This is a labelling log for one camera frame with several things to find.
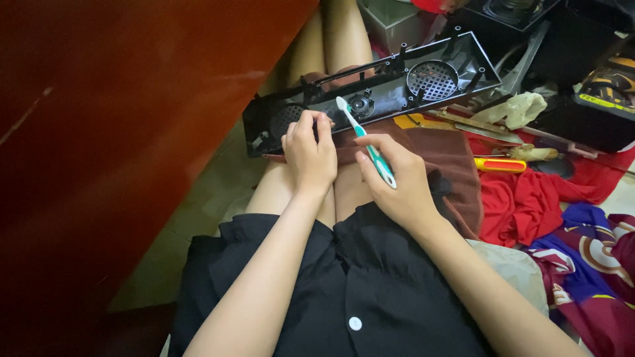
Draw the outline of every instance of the finger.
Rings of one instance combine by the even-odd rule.
[[[379,172],[377,172],[377,168],[375,168],[373,161],[368,156],[366,156],[363,152],[358,151],[355,153],[355,160],[357,160],[359,164],[361,176],[372,191],[376,191],[379,187],[381,187],[380,185],[388,187],[379,175]]]
[[[372,145],[381,150],[386,158],[391,162],[392,166],[398,169],[399,159],[407,155],[413,155],[408,149],[396,142],[388,134],[367,134],[362,137],[355,138],[355,143],[360,146]]]
[[[298,125],[293,129],[293,134],[298,131],[313,132],[313,120],[318,118],[319,112],[303,111],[298,120]]]
[[[317,149],[335,147],[333,144],[333,137],[331,136],[331,123],[328,116],[324,113],[317,115]]]
[[[286,137],[287,138],[290,138],[290,137],[293,136],[293,130],[295,129],[296,125],[298,125],[298,123],[295,122],[295,121],[289,124],[289,128],[287,128],[287,130],[286,130]]]

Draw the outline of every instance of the wooden panel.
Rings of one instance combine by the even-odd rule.
[[[1,355],[104,313],[317,3],[3,3]]]

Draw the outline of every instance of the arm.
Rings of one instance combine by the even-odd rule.
[[[391,162],[396,190],[381,179],[367,156],[356,154],[377,205],[425,250],[499,355],[586,356],[440,216],[432,202],[421,157],[388,135],[367,135],[356,142],[380,148]]]
[[[319,145],[313,136],[317,119]],[[198,356],[271,356],[286,316],[311,227],[337,174],[330,119],[305,111],[283,136],[295,193],[249,263],[185,351]]]

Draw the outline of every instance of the white button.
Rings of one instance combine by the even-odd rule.
[[[356,317],[352,317],[349,320],[349,326],[353,331],[359,331],[359,329],[361,328],[361,320]]]

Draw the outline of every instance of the left hand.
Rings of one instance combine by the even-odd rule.
[[[317,120],[316,142],[313,120]],[[322,112],[304,111],[297,123],[289,124],[282,136],[286,162],[293,171],[297,192],[326,195],[337,176],[337,155],[331,138],[332,120]]]

